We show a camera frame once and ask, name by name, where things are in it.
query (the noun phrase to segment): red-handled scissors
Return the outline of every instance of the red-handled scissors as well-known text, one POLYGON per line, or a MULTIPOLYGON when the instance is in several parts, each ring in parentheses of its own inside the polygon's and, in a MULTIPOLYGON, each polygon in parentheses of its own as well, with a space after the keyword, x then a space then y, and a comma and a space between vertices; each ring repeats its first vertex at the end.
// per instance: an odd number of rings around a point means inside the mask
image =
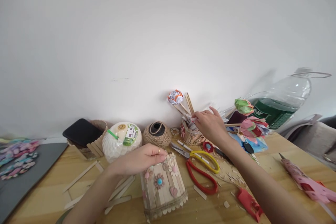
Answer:
POLYGON ((178 153, 182 154, 186 159, 186 166, 187 166, 187 169, 188 169, 188 172, 189 172, 189 175, 191 177, 191 179, 193 180, 193 182, 195 183, 195 185, 202 191, 204 192, 205 194, 208 194, 208 195, 211 195, 211 194, 215 194, 218 190, 218 185, 217 185, 217 182, 216 180, 211 177, 209 174, 205 173, 204 171, 198 169, 193 163, 192 161, 190 160, 190 157, 194 157, 196 159, 198 159, 199 161, 201 161, 209 170, 211 170, 213 173, 219 173, 219 165, 218 163, 216 162, 216 160, 207 152, 205 151, 202 151, 202 150, 195 150, 195 151, 192 151, 192 152, 186 152, 184 150, 182 150, 179 146, 177 146, 176 144, 174 143, 170 143, 170 146, 176 150, 178 153), (206 156, 208 156, 210 158, 210 160, 215 164, 215 167, 216 169, 213 169, 210 165, 208 165, 206 162, 204 162, 202 160, 202 158, 200 158, 199 156, 196 155, 196 153, 198 154, 204 154, 206 156), (191 171, 191 168, 193 168, 195 171, 197 171, 198 173, 200 173, 202 176, 208 178, 212 183, 213 183, 213 188, 212 189, 208 189, 206 187, 203 187, 197 180, 196 178, 194 177, 193 175, 193 172, 191 171))

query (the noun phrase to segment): popsicle stick basket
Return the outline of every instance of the popsicle stick basket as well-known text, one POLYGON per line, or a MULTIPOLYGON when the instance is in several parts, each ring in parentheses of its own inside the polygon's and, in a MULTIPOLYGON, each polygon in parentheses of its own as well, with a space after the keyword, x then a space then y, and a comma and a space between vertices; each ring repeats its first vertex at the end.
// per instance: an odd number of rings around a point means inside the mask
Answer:
POLYGON ((190 130, 185 121, 181 123, 181 138, 188 145, 201 145, 206 140, 199 131, 190 130))
POLYGON ((90 123, 103 131, 103 134, 92 143, 88 143, 86 146, 87 148, 84 148, 72 142, 70 139, 67 139, 68 145, 73 148, 83 160, 92 160, 104 156, 103 138, 108 130, 107 123, 102 120, 92 120, 90 123))
POLYGON ((148 220, 161 217, 188 200, 174 153, 166 160, 140 174, 145 216, 148 220))

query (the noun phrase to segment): smartphone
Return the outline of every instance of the smartphone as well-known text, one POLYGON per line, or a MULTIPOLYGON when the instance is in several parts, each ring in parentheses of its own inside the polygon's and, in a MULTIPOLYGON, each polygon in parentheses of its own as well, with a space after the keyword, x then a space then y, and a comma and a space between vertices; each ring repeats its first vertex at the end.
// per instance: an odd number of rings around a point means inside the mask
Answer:
POLYGON ((87 148, 87 144, 94 142, 102 134, 103 131, 93 126, 84 118, 79 119, 63 132, 65 138, 84 148, 87 148))

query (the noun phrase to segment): large plastic jug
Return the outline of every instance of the large plastic jug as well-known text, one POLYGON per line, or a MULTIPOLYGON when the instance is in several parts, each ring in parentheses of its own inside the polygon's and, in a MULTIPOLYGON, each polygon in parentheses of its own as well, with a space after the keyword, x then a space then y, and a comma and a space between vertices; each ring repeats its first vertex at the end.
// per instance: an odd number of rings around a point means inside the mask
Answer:
POLYGON ((270 129, 278 129, 309 97, 312 91, 310 78, 330 76, 329 73, 313 72, 311 68, 298 68, 293 75, 274 83, 269 91, 249 98, 254 105, 250 116, 265 118, 270 129))

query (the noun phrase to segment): pink heart decoration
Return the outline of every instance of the pink heart decoration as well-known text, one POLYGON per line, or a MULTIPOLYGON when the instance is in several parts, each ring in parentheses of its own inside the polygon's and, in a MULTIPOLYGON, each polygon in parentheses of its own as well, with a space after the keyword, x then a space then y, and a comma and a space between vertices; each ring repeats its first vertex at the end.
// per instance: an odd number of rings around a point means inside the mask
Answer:
POLYGON ((177 189, 176 189, 176 187, 171 187, 171 188, 170 188, 170 194, 171 194, 173 197, 176 197, 176 195, 177 195, 177 189))

